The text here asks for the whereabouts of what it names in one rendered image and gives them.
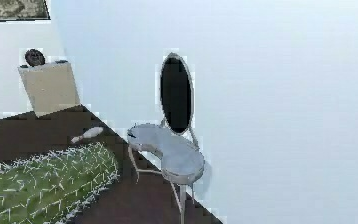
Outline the grey vanity table with mirror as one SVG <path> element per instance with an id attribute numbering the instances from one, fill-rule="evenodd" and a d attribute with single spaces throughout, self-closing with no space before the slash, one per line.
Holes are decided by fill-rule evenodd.
<path id="1" fill-rule="evenodd" d="M 150 152 L 159 158 L 157 171 L 172 188 L 185 224 L 186 189 L 204 173 L 205 158 L 200 152 L 192 127 L 194 92 L 191 74 L 183 57 L 171 52 L 163 60 L 160 70 L 160 103 L 163 118 L 160 123 L 136 124 L 127 130 L 128 153 Z"/>

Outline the white baseball bat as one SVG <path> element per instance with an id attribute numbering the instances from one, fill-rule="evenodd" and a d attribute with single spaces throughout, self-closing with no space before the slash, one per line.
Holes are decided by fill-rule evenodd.
<path id="1" fill-rule="evenodd" d="M 88 129 L 87 131 L 85 131 L 82 135 L 73 137 L 71 139 L 71 142 L 73 144 L 75 144 L 75 143 L 81 141 L 82 139 L 89 139 L 89 138 L 96 137 L 96 136 L 100 135 L 102 132 L 103 132 L 102 127 L 92 127 L 90 129 Z"/>

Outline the beige cabinet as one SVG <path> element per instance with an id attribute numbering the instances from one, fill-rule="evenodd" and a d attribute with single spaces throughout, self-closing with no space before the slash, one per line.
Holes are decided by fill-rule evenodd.
<path id="1" fill-rule="evenodd" d="M 65 60 L 18 68 L 37 117 L 80 105 L 71 63 Z"/>

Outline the green cactus plant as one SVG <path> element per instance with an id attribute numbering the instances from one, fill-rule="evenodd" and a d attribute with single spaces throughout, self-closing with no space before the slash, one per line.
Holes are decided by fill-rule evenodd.
<path id="1" fill-rule="evenodd" d="M 67 224 L 118 177 L 100 142 L 0 163 L 0 224 Z"/>

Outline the dark round object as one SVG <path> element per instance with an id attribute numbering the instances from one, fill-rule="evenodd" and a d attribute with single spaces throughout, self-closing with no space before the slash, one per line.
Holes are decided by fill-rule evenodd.
<path id="1" fill-rule="evenodd" d="M 25 53 L 25 61 L 31 66 L 41 66 L 46 63 L 43 53 L 37 49 L 29 49 Z"/>

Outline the framed wall picture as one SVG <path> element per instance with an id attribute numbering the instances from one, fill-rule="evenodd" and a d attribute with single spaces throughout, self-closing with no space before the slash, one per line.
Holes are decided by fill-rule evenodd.
<path id="1" fill-rule="evenodd" d="M 0 22 L 49 19 L 46 0 L 0 0 Z"/>

